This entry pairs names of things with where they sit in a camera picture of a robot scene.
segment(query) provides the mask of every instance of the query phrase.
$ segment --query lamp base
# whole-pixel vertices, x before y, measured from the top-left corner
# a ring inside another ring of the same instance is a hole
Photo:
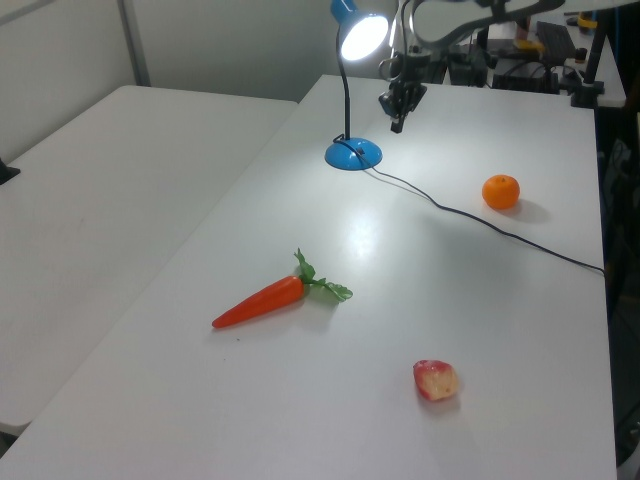
[[[360,155],[356,155],[349,145]],[[382,160],[382,150],[375,143],[364,138],[350,138],[335,142],[324,154],[324,159],[329,165],[340,170],[366,170],[375,167]]]

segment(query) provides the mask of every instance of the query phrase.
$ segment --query black cable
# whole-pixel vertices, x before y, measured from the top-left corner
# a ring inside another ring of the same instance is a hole
[[[510,238],[514,238],[514,239],[516,239],[516,240],[519,240],[519,241],[521,241],[521,242],[523,242],[523,243],[526,243],[527,245],[530,245],[530,246],[532,246],[532,247],[534,247],[534,248],[537,248],[538,250],[541,250],[541,251],[543,251],[543,252],[545,252],[545,253],[548,253],[549,255],[553,255],[554,257],[561,258],[562,260],[565,260],[565,261],[567,261],[567,262],[573,263],[573,264],[575,264],[575,265],[579,265],[579,266],[581,266],[581,267],[585,267],[585,268],[590,268],[590,269],[592,269],[592,270],[596,270],[596,271],[598,271],[598,272],[602,273],[603,275],[605,274],[605,272],[604,272],[604,269],[603,269],[603,268],[600,268],[600,267],[597,267],[597,266],[595,266],[595,265],[591,265],[591,264],[588,264],[588,263],[584,263],[584,262],[581,262],[580,260],[575,260],[575,259],[573,259],[573,258],[567,257],[567,256],[562,255],[562,254],[560,254],[560,253],[554,252],[553,250],[550,250],[550,249],[548,249],[548,248],[545,248],[545,247],[543,247],[542,245],[538,245],[537,243],[534,243],[534,242],[532,242],[531,240],[527,240],[526,238],[521,237],[520,235],[516,235],[515,233],[510,233],[510,232],[507,232],[507,231],[505,231],[505,230],[502,230],[501,228],[499,228],[499,227],[497,227],[497,226],[493,225],[492,223],[487,222],[486,220],[483,220],[483,219],[482,219],[482,218],[480,218],[480,217],[476,217],[475,215],[472,215],[472,214],[470,214],[470,213],[467,213],[467,212],[465,212],[465,211],[463,211],[463,210],[458,210],[458,209],[455,209],[455,208],[451,208],[451,207],[446,207],[446,206],[444,206],[444,205],[440,205],[440,204],[439,204],[438,202],[436,202],[436,201],[435,201],[435,200],[434,200],[434,199],[433,199],[433,198],[432,198],[428,193],[426,193],[426,192],[424,192],[424,191],[420,190],[420,189],[419,189],[418,187],[416,187],[415,185],[412,185],[411,183],[407,182],[406,180],[403,180],[402,178],[396,177],[396,176],[394,176],[394,175],[390,175],[390,174],[388,174],[388,173],[381,172],[381,171],[379,171],[378,169],[376,169],[374,166],[372,166],[372,165],[367,161],[367,159],[366,159],[366,158],[364,158],[364,157],[362,156],[362,154],[361,154],[360,152],[358,152],[355,148],[353,148],[353,147],[352,147],[351,145],[349,145],[348,143],[343,142],[343,141],[340,139],[340,136],[336,137],[336,138],[334,139],[334,142],[340,143],[340,144],[344,145],[345,147],[347,147],[349,150],[351,150],[351,151],[352,151],[352,152],[353,152],[353,153],[358,157],[358,159],[359,159],[360,161],[364,162],[368,167],[370,167],[370,168],[371,168],[374,172],[376,172],[378,175],[382,175],[383,177],[392,178],[392,179],[394,179],[394,180],[397,180],[397,181],[399,181],[399,182],[404,183],[405,185],[407,185],[408,187],[412,188],[413,190],[415,190],[416,192],[418,192],[420,195],[422,195],[423,197],[425,197],[427,200],[429,200],[431,203],[433,203],[436,207],[438,207],[438,208],[439,208],[439,209],[441,209],[441,210],[444,210],[444,211],[446,211],[446,212],[456,213],[456,214],[458,214],[458,215],[462,215],[463,217],[470,218],[470,219],[472,219],[472,220],[475,220],[476,222],[482,223],[483,225],[485,225],[485,226],[487,226],[487,227],[491,228],[492,230],[495,230],[496,232],[500,233],[501,235],[504,235],[504,236],[506,236],[506,237],[510,237]]]

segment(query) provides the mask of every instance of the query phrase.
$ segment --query blue desk lamp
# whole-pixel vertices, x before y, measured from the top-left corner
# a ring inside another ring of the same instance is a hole
[[[353,0],[332,0],[331,13],[339,25],[336,55],[344,85],[344,134],[333,140],[324,158],[329,165],[341,170],[366,170],[380,163],[382,150],[364,138],[351,138],[349,84],[342,59],[360,60],[373,53],[387,36],[389,22],[382,15],[359,11]]]

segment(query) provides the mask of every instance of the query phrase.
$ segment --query carrot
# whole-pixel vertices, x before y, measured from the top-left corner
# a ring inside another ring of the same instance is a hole
[[[325,278],[314,280],[315,269],[309,265],[300,249],[294,256],[300,262],[299,276],[288,276],[254,293],[231,310],[226,311],[213,321],[214,328],[224,328],[251,318],[264,315],[278,308],[290,305],[302,298],[305,285],[317,285],[331,291],[338,301],[344,302],[353,296],[348,288],[327,282]]]

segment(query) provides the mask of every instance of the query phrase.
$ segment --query wall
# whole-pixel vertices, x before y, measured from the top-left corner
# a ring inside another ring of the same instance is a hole
[[[300,101],[338,74],[329,0],[127,0],[154,87]],[[394,0],[360,0],[393,18]],[[388,48],[346,66],[377,77]]]
[[[131,84],[117,0],[55,0],[0,25],[0,157],[14,160]]]

